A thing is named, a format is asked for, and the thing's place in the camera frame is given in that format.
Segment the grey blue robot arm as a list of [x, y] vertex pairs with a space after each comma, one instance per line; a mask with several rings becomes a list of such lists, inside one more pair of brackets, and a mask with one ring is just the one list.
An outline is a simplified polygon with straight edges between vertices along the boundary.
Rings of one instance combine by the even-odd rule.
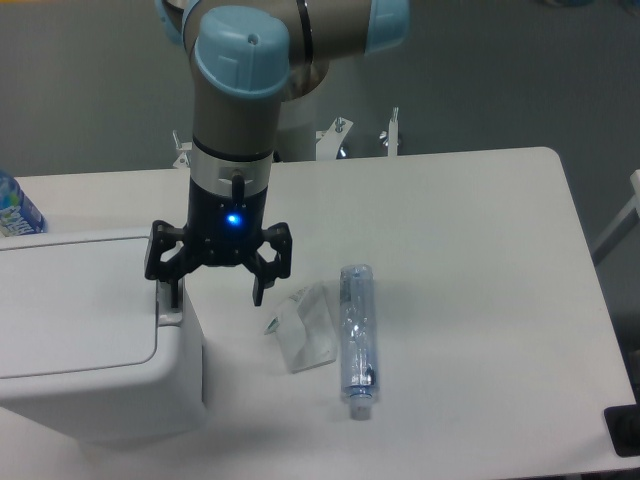
[[276, 132], [295, 67], [401, 44], [406, 1], [162, 1], [194, 84], [187, 219], [151, 226], [144, 274], [176, 288], [207, 267], [244, 266], [253, 301], [289, 277], [286, 223], [263, 226]]

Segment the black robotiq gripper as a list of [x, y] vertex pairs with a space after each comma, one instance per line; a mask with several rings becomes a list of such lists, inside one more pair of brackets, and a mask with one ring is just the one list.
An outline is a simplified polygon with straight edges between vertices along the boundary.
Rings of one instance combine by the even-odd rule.
[[[205, 266], [236, 266], [241, 263], [254, 275], [252, 291], [256, 307], [264, 291], [277, 279], [291, 275], [292, 235], [280, 222], [262, 230], [267, 189], [236, 204], [231, 197], [215, 195], [189, 183], [185, 229], [155, 220], [151, 225], [144, 260], [144, 276], [170, 288], [170, 306], [179, 306], [179, 281]], [[268, 243], [275, 251], [266, 261], [259, 248]]]

